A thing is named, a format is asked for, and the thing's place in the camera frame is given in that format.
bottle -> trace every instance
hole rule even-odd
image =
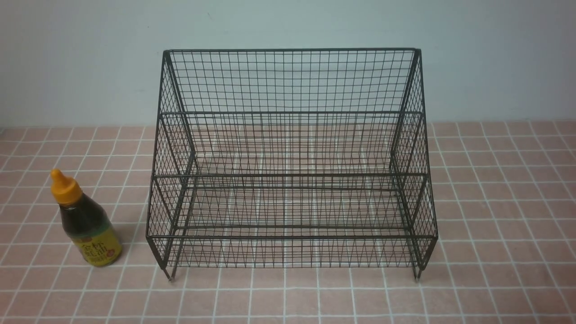
[[[93,266],[107,266],[122,253],[122,244],[102,206],[82,192],[74,180],[58,169],[50,173],[52,195],[60,205],[64,232]]]

yellow cap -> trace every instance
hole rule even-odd
[[[58,169],[53,169],[50,177],[52,177],[52,195],[60,205],[71,205],[82,198],[82,189],[74,178],[65,176]]]

white wall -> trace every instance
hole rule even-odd
[[[573,0],[0,2],[0,125],[152,124],[169,48],[420,47],[429,120],[576,118]]]

yellow label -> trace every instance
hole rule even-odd
[[[94,236],[72,238],[72,242],[78,247],[84,260],[93,266],[105,266],[116,260],[122,252],[122,244],[111,226]]]

wire mesh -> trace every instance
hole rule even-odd
[[[178,266],[419,277],[438,238],[420,51],[165,51],[150,190],[146,235],[169,277]]]

